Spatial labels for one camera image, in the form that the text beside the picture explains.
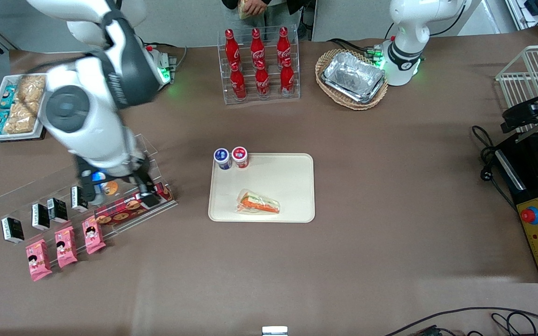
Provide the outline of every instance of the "red emergency stop button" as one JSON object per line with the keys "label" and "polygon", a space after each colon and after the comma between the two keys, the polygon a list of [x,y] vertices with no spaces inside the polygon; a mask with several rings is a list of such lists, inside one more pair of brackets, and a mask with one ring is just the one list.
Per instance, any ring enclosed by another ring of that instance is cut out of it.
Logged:
{"label": "red emergency stop button", "polygon": [[529,206],[520,212],[520,217],[526,223],[536,225],[538,224],[538,209],[534,206]]}

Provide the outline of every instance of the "cartoon girl label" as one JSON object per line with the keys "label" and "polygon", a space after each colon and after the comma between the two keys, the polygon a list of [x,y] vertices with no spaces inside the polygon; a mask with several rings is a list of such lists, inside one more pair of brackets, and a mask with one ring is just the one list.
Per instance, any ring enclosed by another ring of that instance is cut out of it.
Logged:
{"label": "cartoon girl label", "polygon": [[57,242],[56,246],[57,246],[57,251],[59,254],[66,253],[66,243],[64,243],[62,240]]}
{"label": "cartoon girl label", "polygon": [[28,257],[28,266],[30,266],[31,268],[36,268],[37,265],[38,262],[36,261],[36,255],[31,255],[30,257]]}
{"label": "cartoon girl label", "polygon": [[86,238],[89,238],[90,240],[94,240],[97,236],[97,231],[94,229],[94,227],[88,227],[86,229]]}

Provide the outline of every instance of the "coca-cola bottle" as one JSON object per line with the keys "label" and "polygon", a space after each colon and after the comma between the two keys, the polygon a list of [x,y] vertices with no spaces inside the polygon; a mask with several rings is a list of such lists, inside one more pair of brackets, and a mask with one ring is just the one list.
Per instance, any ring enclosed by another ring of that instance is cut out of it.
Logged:
{"label": "coca-cola bottle", "polygon": [[277,68],[282,69],[283,60],[290,57],[290,41],[288,40],[288,28],[279,28],[279,41],[277,41]]}
{"label": "coca-cola bottle", "polygon": [[242,70],[240,64],[240,47],[234,39],[234,32],[231,29],[226,30],[226,56],[228,57],[228,63],[230,68],[232,64],[237,64],[238,69]]}
{"label": "coca-cola bottle", "polygon": [[265,70],[265,60],[256,61],[256,91],[260,99],[269,98],[269,74]]}
{"label": "coca-cola bottle", "polygon": [[292,96],[292,93],[294,92],[294,70],[292,70],[292,59],[290,57],[283,60],[283,68],[280,77],[282,80],[282,96]]}
{"label": "coca-cola bottle", "polygon": [[252,44],[250,44],[250,55],[252,56],[252,65],[257,69],[258,61],[265,62],[265,46],[261,41],[261,31],[259,28],[252,28]]}
{"label": "coca-cola bottle", "polygon": [[235,93],[235,100],[241,102],[246,99],[246,87],[244,85],[244,76],[240,72],[238,64],[233,63],[230,65],[231,75],[230,81],[232,83],[232,89]]}

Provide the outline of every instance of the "brown tablecloth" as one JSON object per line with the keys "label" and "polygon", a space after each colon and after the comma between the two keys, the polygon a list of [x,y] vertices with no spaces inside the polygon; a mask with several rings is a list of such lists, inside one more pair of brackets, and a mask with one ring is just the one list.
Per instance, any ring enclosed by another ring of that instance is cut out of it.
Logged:
{"label": "brown tablecloth", "polygon": [[[336,105],[314,81],[333,44],[300,45],[300,101],[244,107],[224,105],[216,49],[191,49],[175,85],[122,113],[159,150],[179,206],[37,283],[0,229],[0,335],[233,336],[263,325],[287,325],[292,336],[380,335],[449,308],[538,313],[521,225],[479,179],[481,145],[469,136],[480,124],[501,140],[494,76],[532,44],[538,29],[433,38],[412,82],[366,112]],[[12,56],[16,70],[60,57]],[[314,221],[208,219],[213,150],[236,145],[312,155]],[[0,144],[0,195],[69,164],[50,136]],[[486,312],[432,322],[493,329]]]}

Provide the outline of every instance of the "metal container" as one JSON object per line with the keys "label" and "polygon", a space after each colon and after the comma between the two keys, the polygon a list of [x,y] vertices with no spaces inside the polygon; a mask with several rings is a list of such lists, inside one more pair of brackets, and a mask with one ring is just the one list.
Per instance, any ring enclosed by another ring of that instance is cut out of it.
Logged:
{"label": "metal container", "polygon": [[351,53],[338,53],[321,74],[321,79],[355,102],[368,104],[385,83],[385,72]]}

